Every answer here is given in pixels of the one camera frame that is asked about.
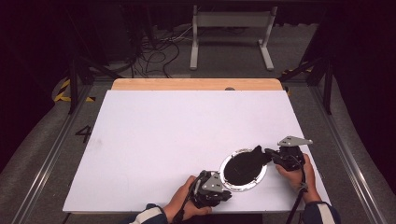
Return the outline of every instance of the metal frame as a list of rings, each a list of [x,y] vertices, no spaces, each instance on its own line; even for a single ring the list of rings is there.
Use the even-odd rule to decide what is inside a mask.
[[[259,47],[262,52],[267,70],[273,71],[267,44],[276,17],[277,7],[265,12],[199,12],[197,6],[193,7],[192,16],[192,49],[190,69],[198,68],[198,27],[265,27],[263,39],[259,39]]]

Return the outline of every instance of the white paper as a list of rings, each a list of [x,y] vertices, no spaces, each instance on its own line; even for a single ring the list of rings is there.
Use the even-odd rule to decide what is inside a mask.
[[[287,135],[304,137],[284,91],[108,91],[64,211],[164,206],[190,175],[217,171],[241,148],[278,149]],[[307,146],[301,149],[310,155]],[[322,200],[330,202],[317,177]],[[289,211],[296,197],[271,162],[260,184],[233,192],[213,210]]]

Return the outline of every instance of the metal bracket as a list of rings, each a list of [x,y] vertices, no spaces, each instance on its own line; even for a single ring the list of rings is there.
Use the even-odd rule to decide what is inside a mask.
[[[287,136],[286,138],[280,140],[277,145],[282,147],[297,147],[301,145],[311,145],[313,143],[314,142],[312,140],[306,140],[294,136]]]
[[[215,172],[210,178],[202,185],[202,189],[222,193],[222,184],[220,181],[219,173]]]

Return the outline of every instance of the dark jacket sleeve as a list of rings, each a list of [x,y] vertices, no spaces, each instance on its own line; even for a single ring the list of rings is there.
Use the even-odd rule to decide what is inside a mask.
[[[337,210],[325,202],[312,202],[305,205],[304,224],[340,224],[341,218]]]
[[[136,215],[125,218],[119,224],[168,224],[165,212],[163,209],[153,203],[149,203],[146,209]]]

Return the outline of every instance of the hand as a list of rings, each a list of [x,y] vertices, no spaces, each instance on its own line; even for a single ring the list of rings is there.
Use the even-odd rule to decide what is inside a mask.
[[[186,199],[187,194],[189,193],[189,187],[194,182],[195,176],[190,176],[186,183],[181,186],[175,195],[172,197],[171,202],[163,208],[163,211],[166,214],[166,218],[168,219],[168,223],[173,221],[175,214],[180,210],[181,205],[183,204],[184,200]],[[204,216],[212,212],[211,207],[203,207],[198,209],[192,203],[192,201],[188,200],[186,205],[184,206],[184,216],[183,220],[187,220],[193,216]]]
[[[304,194],[303,199],[305,203],[310,203],[310,202],[315,202],[315,201],[321,201],[320,196],[318,195],[317,192],[317,186],[315,183],[315,173],[314,173],[314,168],[312,167],[311,160],[309,159],[308,155],[304,153],[304,159],[305,159],[305,165],[304,165],[304,171],[305,171],[305,182],[308,186],[308,192]],[[301,181],[303,179],[303,173],[301,170],[296,170],[296,171],[286,171],[281,165],[276,165],[277,171],[285,176],[291,185],[291,187],[298,191],[301,186]]]

